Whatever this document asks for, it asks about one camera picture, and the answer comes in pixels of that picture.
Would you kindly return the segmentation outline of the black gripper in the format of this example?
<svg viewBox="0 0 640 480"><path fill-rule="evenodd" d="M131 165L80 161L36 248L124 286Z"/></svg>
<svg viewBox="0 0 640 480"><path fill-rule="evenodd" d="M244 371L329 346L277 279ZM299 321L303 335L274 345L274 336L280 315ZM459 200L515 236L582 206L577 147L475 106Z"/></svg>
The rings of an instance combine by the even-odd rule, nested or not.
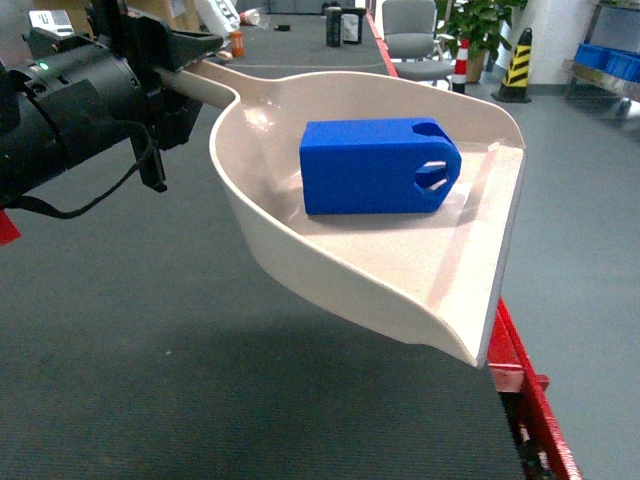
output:
<svg viewBox="0 0 640 480"><path fill-rule="evenodd" d="M169 150L188 141L200 104L170 93L157 71L172 73L215 54L224 44L217 34L171 29L163 19L136 9L124 1L94 1L89 23L98 39L116 56L125 59L141 81L150 102L152 131L157 145ZM131 136L142 183L163 193L167 190L161 156L147 130Z"/></svg>

